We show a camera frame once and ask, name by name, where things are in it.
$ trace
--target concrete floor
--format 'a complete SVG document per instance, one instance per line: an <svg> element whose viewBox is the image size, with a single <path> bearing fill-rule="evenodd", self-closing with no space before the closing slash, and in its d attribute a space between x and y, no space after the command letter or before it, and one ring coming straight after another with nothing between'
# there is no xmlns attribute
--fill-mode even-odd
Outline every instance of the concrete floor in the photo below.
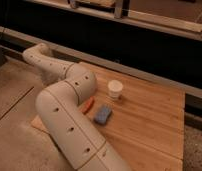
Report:
<svg viewBox="0 0 202 171"><path fill-rule="evenodd" d="M202 171L202 118L186 114L186 124L184 171Z"/></svg>

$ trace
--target wooden table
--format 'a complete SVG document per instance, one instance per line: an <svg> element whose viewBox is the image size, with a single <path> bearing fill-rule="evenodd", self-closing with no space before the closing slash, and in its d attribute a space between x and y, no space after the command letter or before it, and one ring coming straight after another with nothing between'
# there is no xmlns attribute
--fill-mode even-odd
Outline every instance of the wooden table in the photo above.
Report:
<svg viewBox="0 0 202 171"><path fill-rule="evenodd" d="M185 93L87 63L81 65L91 69L98 80L95 103L87 117L92 121L102 104L111 106L113 113L106 126L93 123L132 169L181 171ZM124 84L118 101L107 95L107 83L112 79ZM33 124L42 126L38 118Z"/></svg>

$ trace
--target sponge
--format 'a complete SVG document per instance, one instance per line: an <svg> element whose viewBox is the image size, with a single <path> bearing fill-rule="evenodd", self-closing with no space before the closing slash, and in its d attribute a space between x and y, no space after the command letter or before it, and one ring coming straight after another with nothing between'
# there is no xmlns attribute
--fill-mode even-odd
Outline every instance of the sponge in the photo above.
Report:
<svg viewBox="0 0 202 171"><path fill-rule="evenodd" d="M112 113L112 109L107 105L102 105L95 114L94 121L100 125L105 125Z"/></svg>

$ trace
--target white cup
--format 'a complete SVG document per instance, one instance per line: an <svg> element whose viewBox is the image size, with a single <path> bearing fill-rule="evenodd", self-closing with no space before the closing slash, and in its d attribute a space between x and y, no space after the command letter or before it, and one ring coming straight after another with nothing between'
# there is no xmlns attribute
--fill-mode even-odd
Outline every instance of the white cup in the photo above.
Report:
<svg viewBox="0 0 202 171"><path fill-rule="evenodd" d="M109 96L117 100L119 99L121 92L123 90L123 84L118 80L111 80L108 83L108 94Z"/></svg>

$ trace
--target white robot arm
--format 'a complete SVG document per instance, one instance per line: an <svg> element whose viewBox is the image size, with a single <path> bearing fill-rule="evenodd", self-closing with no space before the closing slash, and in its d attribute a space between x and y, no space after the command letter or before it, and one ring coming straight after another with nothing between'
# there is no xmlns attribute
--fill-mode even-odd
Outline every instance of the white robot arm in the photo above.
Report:
<svg viewBox="0 0 202 171"><path fill-rule="evenodd" d="M23 53L25 61L62 79L40 92L36 110L73 168L78 171L131 171L78 109L96 90L94 73L79 64L48 56L51 50L43 43Z"/></svg>

